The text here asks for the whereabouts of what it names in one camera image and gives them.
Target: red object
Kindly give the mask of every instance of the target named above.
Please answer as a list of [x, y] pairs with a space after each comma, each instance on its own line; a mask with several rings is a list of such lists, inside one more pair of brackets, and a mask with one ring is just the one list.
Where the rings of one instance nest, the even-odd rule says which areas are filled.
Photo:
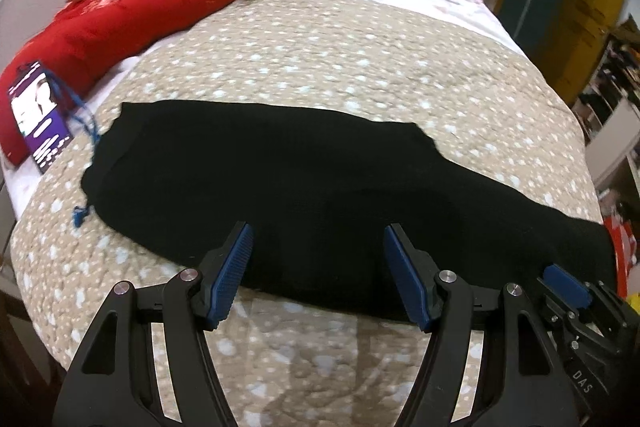
[[7, 159], [17, 166], [28, 156], [7, 95], [19, 66], [39, 60], [84, 97], [120, 60], [233, 1], [82, 0], [66, 6], [0, 76], [0, 145]]
[[638, 244], [631, 229], [630, 221], [622, 221], [618, 214], [604, 218], [604, 226], [609, 230], [613, 246], [616, 250], [616, 280], [617, 293], [623, 299], [627, 297], [626, 282], [633, 267]]

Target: blue gripper pad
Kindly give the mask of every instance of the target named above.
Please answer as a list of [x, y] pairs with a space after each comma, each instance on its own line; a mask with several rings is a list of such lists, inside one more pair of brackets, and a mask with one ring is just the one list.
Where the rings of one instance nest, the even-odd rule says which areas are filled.
[[211, 287], [211, 308], [207, 314], [207, 321], [213, 328], [217, 328], [220, 321], [225, 320], [229, 315], [246, 264], [251, 257], [253, 245], [254, 230], [249, 225], [245, 225], [231, 247], [216, 282]]
[[589, 290], [557, 264], [545, 268], [542, 272], [542, 280], [569, 306], [576, 309], [586, 309], [591, 305], [593, 297], [591, 297]]
[[427, 295], [411, 260], [391, 227], [385, 229], [384, 251], [386, 263], [409, 320], [425, 331], [431, 322], [427, 311]]

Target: metal screw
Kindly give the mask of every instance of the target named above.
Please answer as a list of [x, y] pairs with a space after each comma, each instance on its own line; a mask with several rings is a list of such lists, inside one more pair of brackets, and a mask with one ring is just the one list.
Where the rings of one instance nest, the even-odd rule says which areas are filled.
[[193, 281], [198, 276], [198, 270], [195, 268], [186, 268], [180, 272], [180, 279], [183, 281]]
[[131, 285], [127, 281], [120, 281], [113, 287], [113, 292], [116, 295], [124, 295], [129, 291], [129, 288], [131, 288]]
[[440, 280], [442, 282], [455, 282], [456, 279], [458, 278], [458, 276], [456, 275], [455, 272], [452, 272], [451, 270], [442, 270], [439, 274], [438, 277], [440, 277]]
[[520, 285], [518, 284], [514, 284], [513, 282], [510, 282], [507, 285], [507, 291], [513, 295], [514, 297], [519, 297], [522, 295], [522, 288]]

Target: blue string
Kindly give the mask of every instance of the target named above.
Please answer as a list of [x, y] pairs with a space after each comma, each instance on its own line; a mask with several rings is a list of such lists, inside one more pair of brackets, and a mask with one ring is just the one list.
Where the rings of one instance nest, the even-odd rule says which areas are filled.
[[91, 110], [89, 110], [88, 107], [86, 107], [86, 104], [82, 101], [82, 99], [76, 94], [76, 92], [73, 89], [67, 86], [60, 78], [58, 78], [54, 73], [52, 73], [52, 71], [49, 71], [46, 69], [44, 71], [47, 77], [50, 78], [51, 80], [51, 87], [53, 89], [53, 94], [57, 99], [59, 100], [63, 99], [63, 93], [60, 89], [60, 87], [62, 86], [65, 92], [68, 94], [69, 98], [71, 98], [71, 100], [73, 101], [73, 103], [75, 103], [81, 109], [84, 109], [89, 114], [89, 118], [91, 119], [92, 126], [89, 126], [82, 118], [72, 113], [71, 111], [69, 111], [68, 115], [69, 115], [69, 118], [71, 118], [71, 120], [78, 122], [82, 126], [82, 129], [84, 130], [84, 132], [89, 136], [89, 138], [91, 138], [91, 143], [94, 147], [94, 152], [95, 152], [95, 146], [100, 141], [100, 134], [98, 133], [98, 123], [95, 120], [94, 114], [91, 112]]
[[[62, 90], [60, 89], [62, 86], [62, 89], [64, 89], [64, 91], [68, 94], [69, 98], [71, 98], [73, 103], [75, 103], [79, 108], [83, 109], [89, 114], [89, 118], [91, 119], [91, 126], [89, 126], [89, 124], [87, 124], [78, 115], [72, 113], [71, 111], [68, 112], [69, 118], [78, 122], [82, 126], [82, 129], [84, 130], [84, 132], [91, 139], [92, 149], [93, 149], [93, 152], [92, 152], [92, 161], [93, 161], [95, 146], [98, 145], [98, 142], [100, 141], [100, 134], [98, 133], [98, 123], [95, 120], [94, 114], [91, 112], [91, 110], [88, 107], [86, 107], [86, 104], [82, 101], [82, 99], [78, 96], [78, 94], [73, 89], [67, 86], [52, 71], [49, 71], [44, 67], [43, 67], [43, 70], [47, 75], [47, 78], [51, 80], [50, 85], [51, 85], [51, 88], [53, 89], [53, 94], [57, 99], [63, 100], [63, 93], [62, 93]], [[80, 226], [84, 222], [84, 218], [87, 217], [90, 212], [91, 212], [91, 209], [88, 203], [85, 206], [74, 207], [72, 217], [73, 217], [74, 227], [76, 229], [80, 228]]]

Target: white polka dot pattern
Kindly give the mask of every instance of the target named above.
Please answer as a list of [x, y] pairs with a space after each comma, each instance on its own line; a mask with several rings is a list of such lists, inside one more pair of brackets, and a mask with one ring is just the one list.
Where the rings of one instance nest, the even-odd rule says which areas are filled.
[[[536, 68], [489, 38], [413, 12], [362, 0], [237, 0], [143, 57], [97, 120], [108, 128], [121, 102], [168, 98], [415, 121], [447, 158], [539, 203], [599, 219], [578, 124]], [[91, 154], [84, 136], [62, 153], [11, 243], [34, 327], [65, 367], [118, 280], [152, 285], [180, 269], [95, 214], [73, 228]], [[167, 414], [177, 418], [160, 331], [154, 328], [160, 393]], [[246, 289], [207, 338], [241, 427], [392, 425], [428, 341], [407, 325]], [[473, 402], [481, 339], [472, 336], [455, 418]]]

